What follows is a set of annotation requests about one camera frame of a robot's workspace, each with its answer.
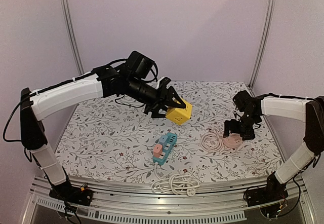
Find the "yellow cube socket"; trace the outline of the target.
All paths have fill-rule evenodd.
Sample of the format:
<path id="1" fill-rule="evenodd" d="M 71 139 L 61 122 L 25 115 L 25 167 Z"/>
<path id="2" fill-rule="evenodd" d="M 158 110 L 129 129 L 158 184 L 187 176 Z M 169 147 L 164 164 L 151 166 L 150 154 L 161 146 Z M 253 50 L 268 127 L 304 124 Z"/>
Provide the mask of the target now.
<path id="1" fill-rule="evenodd" d="M 178 125 L 182 125 L 191 119 L 192 104 L 184 100 L 185 108 L 168 108 L 166 118 Z"/>

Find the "blue plug adapter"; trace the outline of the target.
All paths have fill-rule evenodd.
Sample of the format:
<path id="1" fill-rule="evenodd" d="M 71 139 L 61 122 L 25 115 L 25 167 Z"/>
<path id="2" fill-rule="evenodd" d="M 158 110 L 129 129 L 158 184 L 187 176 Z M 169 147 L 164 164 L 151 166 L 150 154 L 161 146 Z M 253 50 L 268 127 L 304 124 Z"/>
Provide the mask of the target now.
<path id="1" fill-rule="evenodd" d="M 168 136 L 167 135 L 162 135 L 160 138 L 159 138 L 159 141 L 158 143 L 161 144 L 161 145 L 165 145 L 168 141 Z"/>

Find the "teal power strip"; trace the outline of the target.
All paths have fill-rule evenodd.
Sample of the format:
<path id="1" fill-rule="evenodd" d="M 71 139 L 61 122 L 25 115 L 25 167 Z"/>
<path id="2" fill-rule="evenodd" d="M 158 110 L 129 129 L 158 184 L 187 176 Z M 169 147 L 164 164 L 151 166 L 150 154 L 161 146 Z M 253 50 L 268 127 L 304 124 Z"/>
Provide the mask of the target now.
<path id="1" fill-rule="evenodd" d="M 168 141 L 165 145 L 163 145 L 164 156 L 162 158 L 155 158 L 154 156 L 152 157 L 153 162 L 160 166 L 163 165 L 167 161 L 169 154 L 172 152 L 173 147 L 177 143 L 177 134 L 168 132 L 165 135 L 168 136 Z"/>

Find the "pink plug adapter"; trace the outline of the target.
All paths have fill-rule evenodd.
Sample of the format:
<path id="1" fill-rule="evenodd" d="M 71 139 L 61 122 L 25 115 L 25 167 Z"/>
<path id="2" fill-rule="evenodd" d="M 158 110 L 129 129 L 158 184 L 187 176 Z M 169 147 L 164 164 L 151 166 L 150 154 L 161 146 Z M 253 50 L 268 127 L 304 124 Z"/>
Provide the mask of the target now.
<path id="1" fill-rule="evenodd" d="M 156 144 L 153 149 L 153 156 L 155 158 L 162 158 L 164 156 L 163 149 L 164 149 L 164 147 L 162 144 Z"/>

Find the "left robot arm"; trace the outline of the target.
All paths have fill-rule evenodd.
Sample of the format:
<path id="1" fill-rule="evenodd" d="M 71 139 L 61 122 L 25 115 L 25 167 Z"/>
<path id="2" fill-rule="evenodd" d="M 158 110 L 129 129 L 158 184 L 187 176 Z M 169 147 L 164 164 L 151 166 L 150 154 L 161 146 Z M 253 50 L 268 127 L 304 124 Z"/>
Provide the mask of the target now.
<path id="1" fill-rule="evenodd" d="M 157 78 L 152 59 L 133 51 L 126 59 L 117 59 L 90 72 L 53 86 L 21 91 L 15 110 L 20 111 L 20 139 L 46 174 L 52 189 L 65 201 L 75 197 L 75 187 L 48 145 L 43 119 L 72 105 L 112 95 L 127 95 L 144 104 L 144 113 L 165 118 L 172 109 L 186 109 L 168 77 Z"/>

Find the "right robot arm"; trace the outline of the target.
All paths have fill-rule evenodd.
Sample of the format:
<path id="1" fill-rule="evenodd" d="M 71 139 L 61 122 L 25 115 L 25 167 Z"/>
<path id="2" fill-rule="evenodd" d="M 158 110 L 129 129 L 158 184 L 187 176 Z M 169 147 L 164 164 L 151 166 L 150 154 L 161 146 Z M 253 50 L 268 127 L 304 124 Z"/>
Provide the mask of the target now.
<path id="1" fill-rule="evenodd" d="M 236 134 L 243 141 L 256 137 L 255 130 L 262 119 L 271 118 L 275 129 L 282 134 L 296 133 L 300 141 L 289 158 L 266 179 L 266 186 L 248 190 L 247 197 L 267 202 L 287 196 L 286 185 L 309 166 L 315 167 L 323 153 L 323 96 L 316 98 L 276 95 L 252 96 L 239 91 L 233 97 L 235 108 L 241 113 L 236 119 L 226 120 L 223 137 Z"/>

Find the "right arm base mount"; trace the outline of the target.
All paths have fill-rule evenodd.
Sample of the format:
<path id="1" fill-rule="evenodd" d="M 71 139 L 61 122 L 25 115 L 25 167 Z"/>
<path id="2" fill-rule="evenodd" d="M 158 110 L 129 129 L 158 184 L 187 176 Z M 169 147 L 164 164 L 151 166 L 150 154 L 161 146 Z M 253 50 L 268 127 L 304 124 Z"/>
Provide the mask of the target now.
<path id="1" fill-rule="evenodd" d="M 243 199 L 249 207 L 285 199 L 288 197 L 286 186 L 286 184 L 264 187 L 252 186 L 245 190 Z"/>

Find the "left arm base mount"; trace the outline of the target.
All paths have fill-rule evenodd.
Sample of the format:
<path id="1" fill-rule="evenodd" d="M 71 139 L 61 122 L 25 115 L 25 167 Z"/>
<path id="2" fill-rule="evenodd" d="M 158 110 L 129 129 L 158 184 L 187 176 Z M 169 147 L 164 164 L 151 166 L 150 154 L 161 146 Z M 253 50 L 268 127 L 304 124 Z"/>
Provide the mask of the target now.
<path id="1" fill-rule="evenodd" d="M 69 182 L 52 186 L 49 196 L 68 203 L 90 206 L 94 192 L 84 187 L 72 186 Z"/>

